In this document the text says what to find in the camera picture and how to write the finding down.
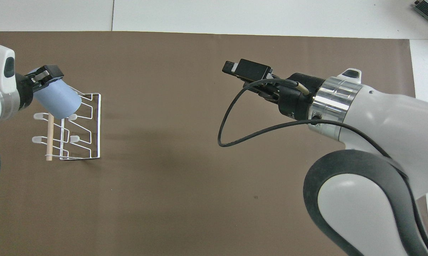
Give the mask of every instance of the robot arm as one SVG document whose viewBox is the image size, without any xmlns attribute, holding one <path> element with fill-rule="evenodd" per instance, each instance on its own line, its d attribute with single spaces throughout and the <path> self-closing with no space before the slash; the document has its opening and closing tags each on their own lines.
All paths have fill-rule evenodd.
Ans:
<svg viewBox="0 0 428 256">
<path fill-rule="evenodd" d="M 71 109 L 68 110 L 72 112 L 65 109 L 61 111 L 61 108 L 67 107 L 64 104 L 45 105 L 51 113 L 62 113 L 58 116 L 54 114 L 58 118 L 65 118 L 77 110 L 81 99 L 73 90 L 69 90 L 71 94 L 61 93 L 60 88 L 67 85 L 62 82 L 61 78 L 64 75 L 56 65 L 44 65 L 23 76 L 15 73 L 14 57 L 13 50 L 0 45 L 0 121 L 12 118 L 19 110 L 26 108 L 32 102 L 34 93 L 40 94 L 40 98 L 48 102 L 65 102 L 67 98 L 75 97 L 72 101 L 75 103 L 71 104 Z M 55 81 L 59 81 L 56 89 L 50 86 Z"/>
<path fill-rule="evenodd" d="M 414 203 L 428 193 L 427 102 L 381 93 L 351 68 L 328 79 L 295 73 L 287 78 L 294 86 L 249 60 L 226 62 L 223 72 L 298 120 L 276 127 L 305 123 L 345 144 L 310 168 L 303 190 L 312 220 L 331 240 L 349 255 L 428 255 Z"/>
</svg>

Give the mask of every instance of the wire rack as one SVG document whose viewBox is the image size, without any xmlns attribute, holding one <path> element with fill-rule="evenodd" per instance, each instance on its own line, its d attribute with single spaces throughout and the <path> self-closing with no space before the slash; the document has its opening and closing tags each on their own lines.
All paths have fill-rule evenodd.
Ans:
<svg viewBox="0 0 428 256">
<path fill-rule="evenodd" d="M 33 118 L 48 124 L 47 136 L 34 136 L 32 142 L 46 145 L 46 160 L 84 160 L 100 158 L 101 94 L 83 94 L 79 109 L 68 118 L 54 120 L 50 113 L 35 113 Z"/>
</svg>

